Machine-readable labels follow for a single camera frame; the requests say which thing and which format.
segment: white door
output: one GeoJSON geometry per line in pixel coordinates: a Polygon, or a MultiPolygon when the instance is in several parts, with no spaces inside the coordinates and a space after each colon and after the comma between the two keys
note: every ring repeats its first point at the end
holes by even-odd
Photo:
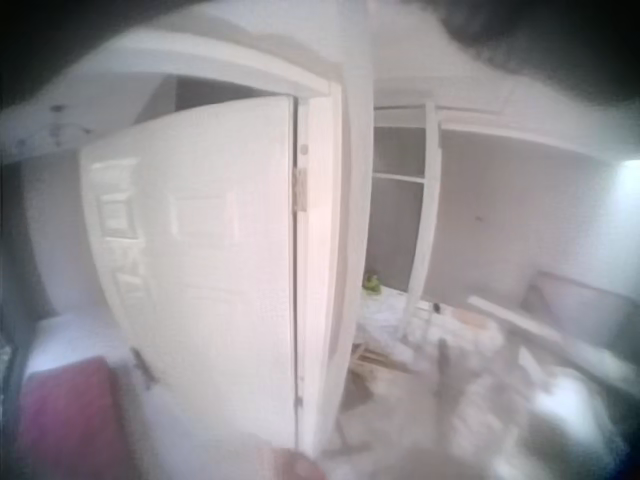
{"type": "Polygon", "coordinates": [[[84,148],[94,260],[132,346],[207,429],[295,444],[293,103],[242,100],[84,148]]]}

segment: door hinge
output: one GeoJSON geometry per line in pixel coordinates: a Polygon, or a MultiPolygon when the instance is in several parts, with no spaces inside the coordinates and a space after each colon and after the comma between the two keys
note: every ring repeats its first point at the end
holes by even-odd
{"type": "Polygon", "coordinates": [[[293,169],[293,211],[307,211],[307,169],[293,169]]]}

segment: red fabric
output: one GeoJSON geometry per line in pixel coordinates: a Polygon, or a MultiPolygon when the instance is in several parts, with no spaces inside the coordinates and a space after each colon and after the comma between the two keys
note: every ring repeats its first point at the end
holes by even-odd
{"type": "Polygon", "coordinates": [[[102,357],[30,375],[18,437],[26,459],[69,480],[133,478],[115,387],[102,357]]]}

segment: green object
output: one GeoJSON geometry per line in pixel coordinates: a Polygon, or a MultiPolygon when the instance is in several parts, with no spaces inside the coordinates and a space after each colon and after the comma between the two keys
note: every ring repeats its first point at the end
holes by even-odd
{"type": "Polygon", "coordinates": [[[382,289],[380,288],[380,280],[378,280],[377,275],[374,275],[372,273],[368,273],[364,276],[362,288],[364,288],[365,292],[370,293],[371,295],[380,295],[380,293],[382,293],[382,289]]]}

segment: door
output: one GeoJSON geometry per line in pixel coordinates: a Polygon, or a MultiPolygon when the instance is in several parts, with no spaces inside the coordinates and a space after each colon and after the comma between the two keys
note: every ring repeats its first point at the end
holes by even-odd
{"type": "Polygon", "coordinates": [[[84,148],[100,281],[129,342],[199,425],[295,444],[293,103],[266,97],[84,148]]]}

